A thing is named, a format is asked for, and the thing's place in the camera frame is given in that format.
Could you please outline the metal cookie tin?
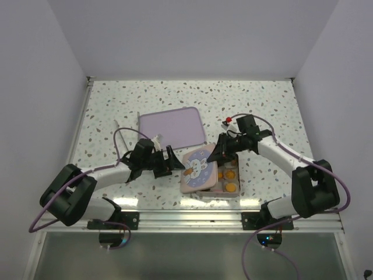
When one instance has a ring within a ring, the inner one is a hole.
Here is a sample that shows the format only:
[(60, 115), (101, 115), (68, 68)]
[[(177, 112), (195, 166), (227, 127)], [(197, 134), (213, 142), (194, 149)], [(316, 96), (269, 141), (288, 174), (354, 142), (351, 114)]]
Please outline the metal cookie tin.
[(240, 174), (238, 155), (235, 154), (229, 162), (217, 165), (217, 182), (213, 187), (197, 191), (203, 199), (207, 198), (235, 198), (240, 195)]

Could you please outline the metal tin lid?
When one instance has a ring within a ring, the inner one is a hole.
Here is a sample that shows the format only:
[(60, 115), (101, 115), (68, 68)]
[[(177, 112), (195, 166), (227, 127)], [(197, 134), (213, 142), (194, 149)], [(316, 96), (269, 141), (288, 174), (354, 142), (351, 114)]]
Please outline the metal tin lid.
[(212, 188), (218, 182), (217, 162), (208, 162), (215, 148), (205, 145), (186, 153), (182, 158), (185, 170), (181, 174), (180, 191), (183, 194), (195, 193)]

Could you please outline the metal tongs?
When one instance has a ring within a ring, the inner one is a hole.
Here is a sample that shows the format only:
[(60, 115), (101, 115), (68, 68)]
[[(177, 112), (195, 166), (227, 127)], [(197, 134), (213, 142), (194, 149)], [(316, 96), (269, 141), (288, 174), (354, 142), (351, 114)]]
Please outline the metal tongs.
[(117, 133), (117, 143), (124, 151), (132, 150), (138, 141), (139, 134), (137, 125), (137, 115), (135, 114), (119, 114), (114, 117), (114, 128), (123, 128)]

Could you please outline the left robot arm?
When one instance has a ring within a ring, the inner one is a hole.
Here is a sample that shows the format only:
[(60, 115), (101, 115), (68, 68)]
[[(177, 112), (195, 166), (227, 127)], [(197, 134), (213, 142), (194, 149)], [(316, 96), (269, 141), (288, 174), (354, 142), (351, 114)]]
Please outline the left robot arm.
[(130, 183), (143, 171), (151, 171), (159, 178), (185, 169), (170, 145), (166, 152), (167, 158), (162, 149), (156, 150), (154, 141), (143, 138), (114, 164), (92, 169), (68, 164), (43, 193), (40, 205), (66, 226), (83, 219), (98, 219), (108, 229), (115, 229), (121, 222), (118, 205), (109, 199), (94, 199), (93, 193), (101, 188)]

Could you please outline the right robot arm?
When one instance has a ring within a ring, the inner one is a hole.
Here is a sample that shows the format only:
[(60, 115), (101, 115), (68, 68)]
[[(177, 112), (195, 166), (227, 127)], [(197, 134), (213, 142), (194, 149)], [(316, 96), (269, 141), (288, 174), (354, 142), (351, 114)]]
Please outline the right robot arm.
[(208, 162), (223, 164), (239, 152), (248, 151), (266, 158), (291, 178), (291, 194), (261, 205), (259, 221), (264, 228), (273, 229), (280, 220), (294, 215), (309, 218), (337, 206), (340, 196), (331, 165), (315, 161), (281, 143), (273, 126), (262, 130), (252, 114), (235, 115), (238, 131), (221, 133)]

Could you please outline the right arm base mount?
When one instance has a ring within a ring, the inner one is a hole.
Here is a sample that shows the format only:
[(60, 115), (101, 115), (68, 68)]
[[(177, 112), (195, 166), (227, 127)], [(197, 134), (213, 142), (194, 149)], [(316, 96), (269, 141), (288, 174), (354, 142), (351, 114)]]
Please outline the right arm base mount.
[(286, 219), (291, 219), (291, 217), (286, 216), (280, 219), (270, 218), (269, 220), (265, 220), (261, 217), (259, 212), (241, 212), (241, 223), (243, 230), (258, 230), (265, 226), (284, 221)]

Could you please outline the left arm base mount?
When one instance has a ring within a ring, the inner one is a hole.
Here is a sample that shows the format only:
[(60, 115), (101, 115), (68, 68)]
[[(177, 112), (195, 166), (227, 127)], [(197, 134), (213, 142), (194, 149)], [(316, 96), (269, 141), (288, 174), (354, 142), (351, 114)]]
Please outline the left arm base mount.
[(139, 212), (117, 212), (110, 217), (108, 221), (100, 222), (98, 220), (88, 221), (87, 228), (89, 230), (123, 230), (122, 224), (137, 230), (140, 221)]

